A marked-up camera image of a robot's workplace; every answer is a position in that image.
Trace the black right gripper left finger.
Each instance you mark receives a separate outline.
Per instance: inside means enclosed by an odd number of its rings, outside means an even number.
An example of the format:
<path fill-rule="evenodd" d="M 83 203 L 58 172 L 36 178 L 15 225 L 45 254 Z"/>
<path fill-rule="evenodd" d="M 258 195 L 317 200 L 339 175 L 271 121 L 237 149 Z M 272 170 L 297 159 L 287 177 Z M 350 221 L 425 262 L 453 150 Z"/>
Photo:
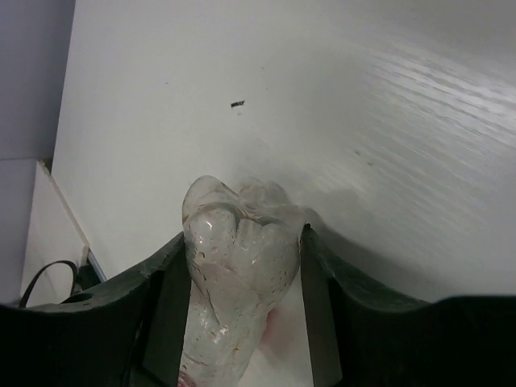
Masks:
<path fill-rule="evenodd" d="M 190 277 L 182 235 L 61 304 L 1 307 L 3 386 L 175 386 Z"/>

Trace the red cap crushed bottle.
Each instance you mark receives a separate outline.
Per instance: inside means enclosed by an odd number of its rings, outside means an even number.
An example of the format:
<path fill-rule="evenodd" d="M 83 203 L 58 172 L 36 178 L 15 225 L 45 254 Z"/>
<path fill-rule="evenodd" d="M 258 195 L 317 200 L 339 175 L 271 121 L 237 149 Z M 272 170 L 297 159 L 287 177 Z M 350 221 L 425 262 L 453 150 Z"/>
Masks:
<path fill-rule="evenodd" d="M 199 177 L 182 203 L 192 280 L 179 386 L 236 386 L 300 267 L 303 210 L 275 183 Z"/>

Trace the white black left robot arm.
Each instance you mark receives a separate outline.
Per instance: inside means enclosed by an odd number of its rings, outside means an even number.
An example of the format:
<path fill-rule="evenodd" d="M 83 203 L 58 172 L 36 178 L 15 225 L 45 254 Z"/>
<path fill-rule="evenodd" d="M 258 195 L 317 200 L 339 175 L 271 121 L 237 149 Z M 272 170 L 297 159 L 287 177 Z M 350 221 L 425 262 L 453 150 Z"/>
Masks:
<path fill-rule="evenodd" d="M 101 282 L 90 263 L 82 266 L 71 260 L 56 260 L 49 264 L 28 263 L 23 269 L 20 299 L 16 306 L 27 308 L 60 304 Z"/>

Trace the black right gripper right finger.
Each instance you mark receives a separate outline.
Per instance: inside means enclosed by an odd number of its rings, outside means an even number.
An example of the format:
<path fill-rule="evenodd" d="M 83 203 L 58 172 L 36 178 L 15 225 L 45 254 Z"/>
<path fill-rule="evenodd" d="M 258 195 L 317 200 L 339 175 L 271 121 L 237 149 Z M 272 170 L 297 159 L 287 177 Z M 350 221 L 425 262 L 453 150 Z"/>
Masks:
<path fill-rule="evenodd" d="M 514 297 L 412 298 L 339 258 L 310 226 L 300 251 L 314 385 L 514 385 Z"/>

